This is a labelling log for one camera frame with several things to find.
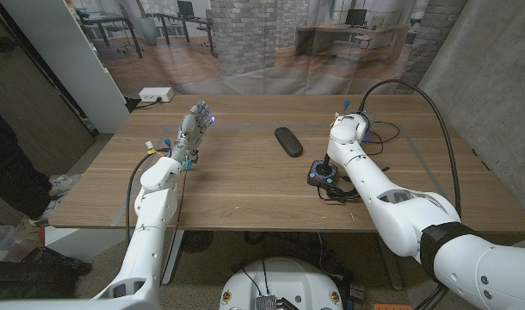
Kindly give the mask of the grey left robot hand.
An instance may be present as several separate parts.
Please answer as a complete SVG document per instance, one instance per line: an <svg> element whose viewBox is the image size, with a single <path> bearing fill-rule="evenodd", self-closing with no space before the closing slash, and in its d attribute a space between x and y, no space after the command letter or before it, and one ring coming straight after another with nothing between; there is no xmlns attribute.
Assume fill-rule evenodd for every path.
<svg viewBox="0 0 525 310"><path fill-rule="evenodd" d="M198 148L206 130L215 122L207 104L200 100L182 118L175 144L170 149L170 157L179 164L197 162Z"/></svg>

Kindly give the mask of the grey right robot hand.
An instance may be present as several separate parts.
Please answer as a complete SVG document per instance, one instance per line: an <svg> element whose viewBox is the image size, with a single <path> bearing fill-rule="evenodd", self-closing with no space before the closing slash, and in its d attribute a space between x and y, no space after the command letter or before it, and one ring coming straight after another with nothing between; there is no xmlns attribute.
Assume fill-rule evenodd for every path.
<svg viewBox="0 0 525 310"><path fill-rule="evenodd" d="M366 110L362 110L360 112L360 115L362 116L362 118L366 122L365 132L362 135L362 141L364 141L366 139L367 134L369 133L369 129L374 124L375 115L373 113L371 113L371 112L366 111Z"/></svg>

